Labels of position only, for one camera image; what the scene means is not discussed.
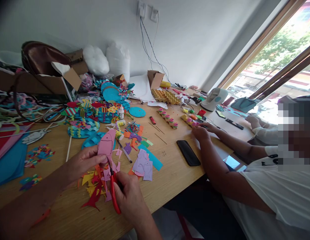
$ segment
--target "yellow egg carton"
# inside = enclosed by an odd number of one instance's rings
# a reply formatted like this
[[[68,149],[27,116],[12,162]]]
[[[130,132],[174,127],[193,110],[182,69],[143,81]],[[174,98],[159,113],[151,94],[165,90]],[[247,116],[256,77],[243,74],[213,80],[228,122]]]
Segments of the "yellow egg carton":
[[[171,92],[152,89],[152,94],[154,95],[155,99],[159,102],[180,104],[180,100],[176,98],[175,95]]]

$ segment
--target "brown leather bag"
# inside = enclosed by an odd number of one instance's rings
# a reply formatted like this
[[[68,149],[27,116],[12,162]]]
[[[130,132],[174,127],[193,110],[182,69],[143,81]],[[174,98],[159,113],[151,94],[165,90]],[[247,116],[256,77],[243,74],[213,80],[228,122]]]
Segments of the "brown leather bag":
[[[56,48],[42,42],[29,41],[22,45],[22,62],[26,70],[33,74],[60,76],[51,62],[70,65],[71,60]]]

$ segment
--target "smartphone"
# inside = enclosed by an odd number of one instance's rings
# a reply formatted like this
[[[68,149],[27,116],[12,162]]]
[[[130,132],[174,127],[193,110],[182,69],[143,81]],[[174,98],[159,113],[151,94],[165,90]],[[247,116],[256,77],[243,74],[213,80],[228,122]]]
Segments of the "smartphone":
[[[216,113],[218,114],[218,116],[222,118],[226,118],[221,111],[216,110]]]
[[[184,155],[184,158],[189,166],[200,166],[200,161],[187,141],[178,140],[177,145],[179,146],[181,153]]]
[[[238,123],[235,123],[234,121],[230,120],[229,118],[227,118],[226,121],[231,123],[232,125],[236,126],[237,128],[240,128],[241,130],[244,129],[243,126],[239,125]]]

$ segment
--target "red lighter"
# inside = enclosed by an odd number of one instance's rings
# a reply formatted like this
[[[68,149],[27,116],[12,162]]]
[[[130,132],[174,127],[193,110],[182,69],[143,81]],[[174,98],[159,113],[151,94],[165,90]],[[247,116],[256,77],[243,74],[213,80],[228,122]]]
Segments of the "red lighter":
[[[153,119],[153,117],[149,117],[152,121],[153,124],[156,124],[155,120]]]

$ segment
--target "white glue bottle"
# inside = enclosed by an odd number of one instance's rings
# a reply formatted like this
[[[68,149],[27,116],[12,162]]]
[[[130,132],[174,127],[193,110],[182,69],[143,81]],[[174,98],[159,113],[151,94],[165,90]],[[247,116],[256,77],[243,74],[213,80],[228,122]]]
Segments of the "white glue bottle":
[[[123,120],[124,119],[124,108],[123,108],[123,105],[121,105],[120,109],[118,110],[118,114],[119,114],[119,120]]]

